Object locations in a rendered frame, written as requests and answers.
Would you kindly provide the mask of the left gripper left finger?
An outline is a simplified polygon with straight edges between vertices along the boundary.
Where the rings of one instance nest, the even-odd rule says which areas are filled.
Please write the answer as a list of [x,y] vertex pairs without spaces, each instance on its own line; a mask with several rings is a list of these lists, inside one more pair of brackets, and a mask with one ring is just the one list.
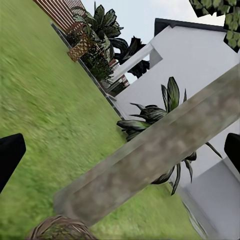
[[0,138],[0,193],[26,153],[22,133]]

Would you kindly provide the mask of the wicker basket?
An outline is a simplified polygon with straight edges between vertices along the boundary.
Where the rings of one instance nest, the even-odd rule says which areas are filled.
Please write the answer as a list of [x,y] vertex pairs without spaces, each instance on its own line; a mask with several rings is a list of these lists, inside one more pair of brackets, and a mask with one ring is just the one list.
[[[55,228],[48,231],[51,228]],[[76,233],[73,235],[73,233]],[[44,237],[43,237],[44,236]],[[45,236],[49,236],[48,239]],[[83,238],[83,239],[82,239]],[[81,219],[71,219],[65,214],[50,216],[33,227],[24,240],[98,240]]]

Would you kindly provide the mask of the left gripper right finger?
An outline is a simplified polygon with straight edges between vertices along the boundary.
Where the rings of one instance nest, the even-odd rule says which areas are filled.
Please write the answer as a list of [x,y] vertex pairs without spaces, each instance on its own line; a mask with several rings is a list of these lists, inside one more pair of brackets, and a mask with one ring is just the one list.
[[227,135],[224,151],[240,173],[240,135],[229,133]]

